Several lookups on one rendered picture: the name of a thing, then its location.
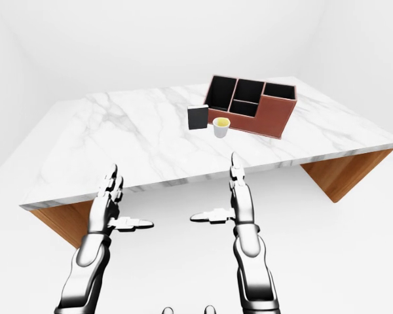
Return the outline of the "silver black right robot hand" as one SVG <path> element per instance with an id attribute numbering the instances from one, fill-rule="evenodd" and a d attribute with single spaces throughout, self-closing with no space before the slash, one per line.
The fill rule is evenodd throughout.
<path id="1" fill-rule="evenodd" d="M 191 216 L 192 222 L 209 222 L 211 224 L 226 223 L 234 220 L 236 225 L 254 224 L 255 214 L 250 187 L 245 182 L 245 171 L 236 152 L 231 154 L 231 166 L 229 170 L 231 191 L 231 207 L 229 209 L 216 208 Z"/>

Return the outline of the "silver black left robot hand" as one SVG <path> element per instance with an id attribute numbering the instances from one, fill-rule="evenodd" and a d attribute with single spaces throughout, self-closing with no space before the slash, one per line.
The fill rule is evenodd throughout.
<path id="1" fill-rule="evenodd" d="M 118 167 L 112 164 L 100 184 L 97 196 L 92 202 L 88 220 L 88 233 L 109 236 L 113 230 L 134 232 L 150 229 L 154 224 L 149 220 L 120 217 L 119 203 L 122 200 L 123 177 L 117 175 Z"/>

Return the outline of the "black book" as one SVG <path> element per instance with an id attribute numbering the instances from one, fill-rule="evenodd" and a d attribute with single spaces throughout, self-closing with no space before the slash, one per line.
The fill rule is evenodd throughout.
<path id="1" fill-rule="evenodd" d="M 190 105 L 187 108 L 188 127 L 190 130 L 207 128 L 208 105 Z"/>

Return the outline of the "red-brown desk caddy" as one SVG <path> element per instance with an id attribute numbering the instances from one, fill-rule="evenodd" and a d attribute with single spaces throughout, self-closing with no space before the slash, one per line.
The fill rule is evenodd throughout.
<path id="1" fill-rule="evenodd" d="M 228 118 L 230 128 L 279 139 L 297 103 L 294 85 L 214 75 L 204 103 L 208 123 Z"/>

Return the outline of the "wooden table leg panel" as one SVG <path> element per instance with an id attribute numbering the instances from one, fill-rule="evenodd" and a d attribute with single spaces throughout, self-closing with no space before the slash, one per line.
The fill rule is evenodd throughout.
<path id="1" fill-rule="evenodd" d="M 76 249 L 88 230 L 92 200 L 32 210 L 31 213 Z"/>
<path id="2" fill-rule="evenodd" d="M 337 203 L 392 151 L 390 148 L 301 164 L 301 167 L 327 197 Z"/>

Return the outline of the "white mug with yellow inside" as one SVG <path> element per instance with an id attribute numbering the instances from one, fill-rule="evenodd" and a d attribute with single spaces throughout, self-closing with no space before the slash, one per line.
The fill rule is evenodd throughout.
<path id="1" fill-rule="evenodd" d="M 227 134 L 227 131 L 231 125 L 231 122 L 228 118 L 225 117 L 217 117 L 212 121 L 214 127 L 214 134 L 217 138 L 224 138 Z"/>

